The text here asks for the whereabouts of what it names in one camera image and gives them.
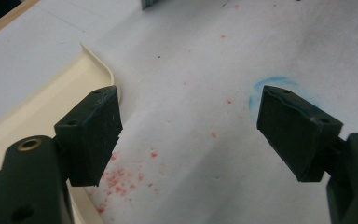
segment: white surface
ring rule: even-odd
[[[226,1],[39,2],[0,32],[0,116],[83,41],[123,90],[117,158],[89,189],[106,223],[327,223],[325,183],[296,182],[257,99],[282,86],[358,132],[358,1]]]

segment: screw hole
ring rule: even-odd
[[[21,151],[21,152],[33,150],[33,149],[39,147],[40,144],[42,144],[42,140],[39,138],[28,139],[28,140],[23,141],[21,144],[19,144],[17,146],[17,150]]]
[[[71,125],[71,126],[77,125],[77,120],[72,119],[72,120],[68,121],[67,124],[68,124],[68,125]]]
[[[11,216],[11,220],[14,223],[21,223],[27,218],[31,217],[33,214],[34,208],[30,204],[26,204],[14,211],[13,215]]]

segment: cream plastic tray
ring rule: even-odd
[[[91,91],[116,85],[120,100],[120,87],[110,69],[81,46],[82,52],[61,72],[0,119],[0,167],[14,142],[32,135],[54,136],[54,124]],[[84,188],[69,190],[76,223],[103,223]]]

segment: red stain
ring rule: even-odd
[[[158,153],[156,151],[154,151],[154,152],[150,153],[150,156],[152,158],[156,158],[158,156]]]
[[[131,183],[133,180],[131,172],[126,171],[123,168],[115,169],[108,173],[106,181],[109,190],[107,195],[115,193],[119,196],[125,196],[128,191],[135,186]]]
[[[112,154],[112,156],[110,157],[110,160],[111,160],[111,161],[115,161],[115,160],[117,159],[117,157],[118,157],[118,152],[114,152],[114,153]]]
[[[126,193],[127,193],[126,190],[124,190],[122,187],[119,187],[119,186],[117,186],[117,187],[115,188],[115,190],[116,190],[116,193],[119,194],[119,195],[121,195],[121,196],[125,196]]]
[[[119,169],[119,170],[117,171],[117,173],[118,173],[118,176],[123,176],[123,175],[124,175],[124,170],[123,170],[123,169]]]
[[[106,204],[103,203],[103,204],[100,204],[100,206],[98,207],[98,213],[99,214],[102,214],[104,212],[104,210],[106,209]]]
[[[142,173],[139,173],[139,174],[138,174],[138,180],[139,180],[139,181],[142,181],[142,180],[144,179],[144,177],[145,177],[144,174],[142,174]]]

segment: blue smudge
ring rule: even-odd
[[[297,93],[300,96],[302,95],[302,97],[305,97],[304,95],[306,95],[303,94],[304,91],[302,90],[302,88],[295,81],[293,81],[288,77],[282,77],[282,76],[268,77],[261,81],[258,81],[252,87],[252,92],[248,100],[250,116],[253,122],[257,122],[258,109],[260,107],[261,96],[263,94],[263,88],[265,85],[287,89],[289,91]]]

